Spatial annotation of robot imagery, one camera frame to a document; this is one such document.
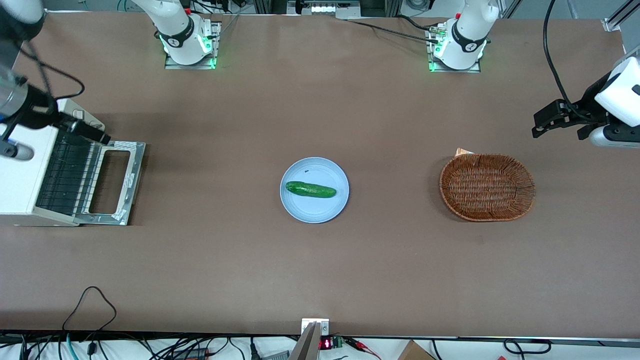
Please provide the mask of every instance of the green cucumber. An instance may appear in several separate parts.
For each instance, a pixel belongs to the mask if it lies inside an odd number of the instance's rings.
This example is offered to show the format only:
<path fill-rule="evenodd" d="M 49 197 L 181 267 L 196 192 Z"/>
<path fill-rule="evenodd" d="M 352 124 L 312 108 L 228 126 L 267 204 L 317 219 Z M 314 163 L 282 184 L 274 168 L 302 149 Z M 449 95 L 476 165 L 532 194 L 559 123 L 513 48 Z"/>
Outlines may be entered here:
<path fill-rule="evenodd" d="M 296 195 L 321 197 L 323 199 L 334 197 L 336 192 L 334 188 L 316 184 L 307 184 L 302 181 L 289 181 L 285 187 Z"/>

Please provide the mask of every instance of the cable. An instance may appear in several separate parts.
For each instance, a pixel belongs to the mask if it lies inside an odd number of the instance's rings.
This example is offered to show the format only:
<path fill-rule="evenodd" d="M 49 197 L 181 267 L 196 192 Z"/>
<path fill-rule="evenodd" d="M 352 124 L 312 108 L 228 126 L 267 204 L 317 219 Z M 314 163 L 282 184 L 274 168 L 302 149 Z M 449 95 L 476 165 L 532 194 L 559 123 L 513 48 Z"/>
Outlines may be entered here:
<path fill-rule="evenodd" d="M 104 349 L 102 348 L 102 343 L 100 342 L 100 338 L 98 338 L 98 347 L 100 348 L 100 352 L 102 352 L 102 356 L 104 356 L 104 360 L 109 360 L 109 358 L 107 357 L 107 353 L 105 353 Z"/>
<path fill-rule="evenodd" d="M 549 2 L 549 8 L 547 9 L 547 14 L 545 15 L 545 21 L 542 25 L 542 48 L 545 51 L 545 57 L 547 58 L 547 63 L 549 64 L 549 68 L 551 69 L 551 73 L 554 75 L 554 79 L 556 81 L 556 85 L 558 86 L 558 90 L 560 90 L 560 94 L 562 95 L 562 98 L 564 100 L 564 102 L 566 103 L 566 107 L 571 110 L 572 112 L 574 112 L 579 118 L 581 118 L 582 120 L 587 120 L 588 122 L 591 122 L 591 119 L 584 116 L 583 114 L 578 112 L 578 109 L 572 104 L 571 101 L 569 101 L 569 97 L 567 96 L 564 87 L 562 86 L 562 82 L 560 82 L 560 77 L 558 76 L 558 72 L 556 71 L 556 67 L 554 66 L 554 62 L 551 60 L 551 55 L 549 55 L 549 47 L 547 44 L 547 28 L 549 25 L 549 17 L 551 16 L 551 10 L 553 10 L 554 8 L 554 4 L 556 3 L 556 0 L 551 0 L 551 2 Z"/>
<path fill-rule="evenodd" d="M 223 9 L 223 8 L 218 8 L 217 6 L 214 6 L 214 5 L 207 5 L 207 4 L 203 4 L 203 3 L 201 3 L 201 2 L 200 2 L 200 1 L 198 1 L 198 0 L 191 0 L 191 2 L 192 2 L 192 3 L 195 3 L 195 4 L 198 4 L 198 5 L 200 5 L 200 6 L 202 6 L 202 8 L 203 8 L 204 10 L 207 10 L 209 13 L 213 13 L 210 9 L 222 10 L 222 11 L 224 11 L 224 12 L 228 12 L 228 10 L 225 10 L 225 9 Z"/>
<path fill-rule="evenodd" d="M 36 355 L 36 358 L 34 360 L 39 360 L 40 359 L 40 355 L 42 354 L 44 349 L 47 348 L 47 345 L 51 342 L 52 339 L 53 339 L 53 335 L 49 336 L 49 339 L 47 340 L 46 343 L 44 343 L 44 346 L 42 347 L 42 349 L 40 348 L 40 345 L 38 345 L 38 355 Z"/>
<path fill-rule="evenodd" d="M 235 21 L 237 21 L 237 20 L 238 20 L 238 17 L 240 17 L 240 13 L 241 13 L 241 12 L 243 12 L 243 11 L 245 11 L 245 10 L 246 10 L 246 9 L 240 9 L 240 10 L 238 11 L 238 13 L 236 14 L 236 16 L 234 16 L 234 18 L 233 18 L 233 19 L 231 19 L 231 21 L 230 21 L 230 22 L 225 26 L 225 28 L 224 28 L 224 29 L 222 29 L 222 31 L 220 31 L 220 35 L 218 35 L 218 37 L 222 37 L 222 34 L 224 34 L 224 33 L 225 33 L 225 31 L 229 28 L 229 26 L 231 26 Z"/>
<path fill-rule="evenodd" d="M 116 316 L 118 316 L 118 311 L 116 310 L 116 307 L 107 299 L 106 296 L 104 296 L 104 293 L 102 292 L 102 290 L 100 290 L 99 287 L 97 286 L 89 286 L 86 289 L 84 289 L 84 291 L 82 292 L 82 295 L 80 295 L 80 299 L 78 300 L 78 303 L 76 304 L 76 307 L 74 308 L 74 310 L 69 314 L 69 316 L 67 316 L 67 319 L 65 320 L 65 322 L 62 323 L 62 331 L 67 331 L 65 329 L 65 325 L 67 324 L 67 322 L 69 321 L 69 319 L 71 319 L 71 316 L 73 316 L 76 311 L 78 310 L 78 308 L 80 307 L 80 303 L 82 303 L 82 299 L 84 298 L 84 295 L 86 294 L 87 291 L 91 290 L 91 289 L 96 289 L 99 293 L 100 296 L 102 296 L 102 299 L 107 303 L 107 305 L 109 305 L 111 307 L 111 309 L 113 310 L 113 316 L 111 317 L 111 319 L 109 321 L 107 321 L 106 323 L 104 323 L 103 326 L 100 326 L 96 331 L 94 332 L 99 332 L 101 330 L 103 330 L 105 328 L 105 326 L 111 324 L 111 322 L 113 320 L 115 320 Z"/>
<path fill-rule="evenodd" d="M 77 77 L 69 74 L 68 72 L 62 71 L 62 70 L 58 69 L 57 67 L 54 67 L 51 64 L 48 64 L 48 63 L 46 63 L 44 61 L 40 61 L 39 58 L 37 57 L 37 55 L 31 55 L 31 54 L 27 53 L 20 46 L 17 45 L 17 47 L 18 47 L 18 50 L 20 51 L 20 54 L 23 54 L 24 56 L 26 56 L 30 60 L 33 60 L 33 61 L 37 62 L 38 66 L 43 66 L 43 67 L 45 67 L 45 68 L 47 68 L 47 69 L 49 69 L 49 70 L 51 70 L 53 72 L 57 72 L 58 74 L 66 77 L 66 78 L 69 78 L 69 79 L 75 81 L 78 85 L 80 85 L 80 90 L 78 90 L 77 92 L 75 92 L 73 94 L 69 94 L 69 95 L 53 97 L 54 100 L 71 99 L 72 97 L 76 97 L 76 96 L 78 96 L 78 95 L 80 95 L 80 94 L 82 94 L 84 92 L 85 86 L 84 86 L 84 83 L 82 81 L 80 81 L 80 79 L 78 79 Z M 48 82 L 49 82 L 49 79 L 47 78 L 47 81 L 45 82 L 45 88 L 46 88 L 47 92 L 49 94 L 51 94 L 51 96 L 53 96 L 53 93 L 51 92 L 51 86 L 48 85 Z"/>
<path fill-rule="evenodd" d="M 438 26 L 438 23 L 436 22 L 435 24 L 431 24 L 431 25 L 420 25 L 417 22 L 413 21 L 412 18 L 410 18 L 409 16 L 404 16 L 402 14 L 398 14 L 396 15 L 396 17 L 399 17 L 400 19 L 404 19 L 407 20 L 411 25 L 415 26 L 416 28 L 419 28 L 420 30 L 425 30 L 425 31 L 429 31 L 429 28 L 431 26 Z"/>
<path fill-rule="evenodd" d="M 364 22 L 353 21 L 353 20 L 345 20 L 345 21 L 346 21 L 346 22 L 353 23 L 353 24 L 369 26 L 370 28 L 378 29 L 378 30 L 382 30 L 382 31 L 386 31 L 387 33 L 391 33 L 391 34 L 399 35 L 399 36 L 401 36 L 401 37 L 407 37 L 407 38 L 413 38 L 413 39 L 416 39 L 416 40 L 421 40 L 421 41 L 426 41 L 426 42 L 432 42 L 432 43 L 434 43 L 434 44 L 437 44 L 437 43 L 438 43 L 438 41 L 437 41 L 437 40 L 435 40 L 435 39 L 423 38 L 423 37 L 417 37 L 417 36 L 415 36 L 415 35 L 409 35 L 409 34 L 401 33 L 401 32 L 396 31 L 396 30 L 389 30 L 389 29 L 381 28 L 381 27 L 379 27 L 379 26 L 372 25 L 372 24 L 366 24 L 366 23 L 364 23 Z"/>
<path fill-rule="evenodd" d="M 516 348 L 518 348 L 518 350 L 511 350 L 507 344 L 514 344 L 516 345 Z M 520 355 L 520 358 L 522 360 L 525 360 L 524 355 L 542 355 L 542 354 L 546 354 L 547 352 L 551 351 L 551 341 L 547 340 L 546 342 L 547 344 L 547 348 L 545 350 L 542 351 L 524 351 L 522 350 L 522 347 L 520 347 L 520 344 L 518 344 L 517 341 L 515 341 L 514 339 L 505 339 L 502 342 L 502 346 L 504 347 L 504 350 L 507 350 L 508 352 L 514 354 L 514 355 Z"/>
<path fill-rule="evenodd" d="M 29 51 L 31 51 L 31 54 L 28 54 L 25 50 L 23 50 L 20 45 L 17 45 L 16 43 L 14 43 L 14 45 L 18 47 L 18 49 L 22 54 L 24 54 L 29 59 L 35 61 L 38 64 L 38 71 L 40 71 L 40 77 L 42 78 L 42 82 L 44 83 L 44 88 L 47 91 L 46 97 L 49 102 L 49 106 L 47 107 L 47 114 L 52 114 L 56 108 L 56 105 L 55 105 L 55 99 L 53 98 L 53 93 L 51 92 L 51 84 L 49 82 L 49 77 L 47 77 L 47 73 L 44 70 L 44 63 L 40 61 L 40 57 L 38 56 L 38 53 L 36 53 L 36 49 L 33 47 L 31 42 L 27 40 L 24 43 L 29 48 Z"/>
<path fill-rule="evenodd" d="M 71 353 L 71 357 L 74 358 L 74 360 L 80 360 L 78 359 L 78 355 L 76 355 L 76 351 L 74 350 L 73 346 L 71 346 L 71 334 L 67 333 L 67 347 L 69 348 L 69 352 Z"/>
<path fill-rule="evenodd" d="M 440 357 L 440 353 L 438 352 L 438 346 L 436 345 L 436 339 L 431 339 L 431 343 L 433 344 L 433 352 L 436 353 L 436 357 L 438 358 L 438 360 L 442 360 L 442 358 Z"/>
<path fill-rule="evenodd" d="M 373 355 L 373 356 L 377 357 L 377 358 L 378 358 L 378 360 L 382 360 L 382 358 L 381 358 L 378 354 L 376 354 L 375 352 L 373 352 L 372 350 L 365 350 L 365 352 L 366 352 L 367 354 L 371 354 L 371 355 Z"/>
<path fill-rule="evenodd" d="M 236 346 L 236 344 L 234 344 L 234 342 L 233 342 L 233 341 L 231 341 L 231 338 L 227 338 L 227 339 L 229 339 L 229 343 L 231 344 L 231 346 L 233 346 L 234 348 L 238 349 L 238 351 L 240 351 L 240 354 L 242 354 L 242 360 L 246 360 L 246 359 L 244 358 L 244 352 L 243 352 L 242 350 L 240 350 L 240 348 L 239 348 L 239 347 L 237 347 L 237 346 Z"/>

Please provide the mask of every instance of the woven basket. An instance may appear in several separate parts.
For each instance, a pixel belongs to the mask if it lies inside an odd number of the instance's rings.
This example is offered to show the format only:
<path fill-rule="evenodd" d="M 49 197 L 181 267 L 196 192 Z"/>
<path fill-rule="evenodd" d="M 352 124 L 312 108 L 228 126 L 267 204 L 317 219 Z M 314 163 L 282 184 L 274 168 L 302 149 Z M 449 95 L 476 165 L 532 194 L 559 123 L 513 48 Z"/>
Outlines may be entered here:
<path fill-rule="evenodd" d="M 511 156 L 464 154 L 442 169 L 440 193 L 465 220 L 509 221 L 529 212 L 536 189 L 531 174 Z"/>

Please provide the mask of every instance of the connector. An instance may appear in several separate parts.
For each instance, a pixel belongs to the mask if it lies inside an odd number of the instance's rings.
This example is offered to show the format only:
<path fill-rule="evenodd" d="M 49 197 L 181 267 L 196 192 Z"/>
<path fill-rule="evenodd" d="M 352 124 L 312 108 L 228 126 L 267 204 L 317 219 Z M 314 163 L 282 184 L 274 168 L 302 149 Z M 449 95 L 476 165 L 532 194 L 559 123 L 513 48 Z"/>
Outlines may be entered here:
<path fill-rule="evenodd" d="M 255 348 L 255 344 L 253 343 L 253 338 L 251 338 L 251 360 L 262 360 L 260 354 L 258 354 L 258 349 Z"/>
<path fill-rule="evenodd" d="M 86 347 L 86 354 L 91 356 L 91 355 L 94 355 L 95 352 L 96 352 L 95 343 L 91 342 L 89 346 Z"/>

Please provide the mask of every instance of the plate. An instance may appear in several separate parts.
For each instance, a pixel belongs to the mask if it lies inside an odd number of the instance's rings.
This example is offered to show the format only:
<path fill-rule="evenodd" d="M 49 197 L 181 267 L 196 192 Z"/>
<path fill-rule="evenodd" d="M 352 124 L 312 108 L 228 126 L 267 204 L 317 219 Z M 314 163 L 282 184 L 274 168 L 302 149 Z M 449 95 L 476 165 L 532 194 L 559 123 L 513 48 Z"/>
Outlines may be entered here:
<path fill-rule="evenodd" d="M 285 187 L 289 181 L 329 186 L 336 190 L 329 199 L 296 195 Z M 335 218 L 349 199 L 349 180 L 338 164 L 325 158 L 306 158 L 291 165 L 280 182 L 280 200 L 292 217 L 310 224 Z"/>

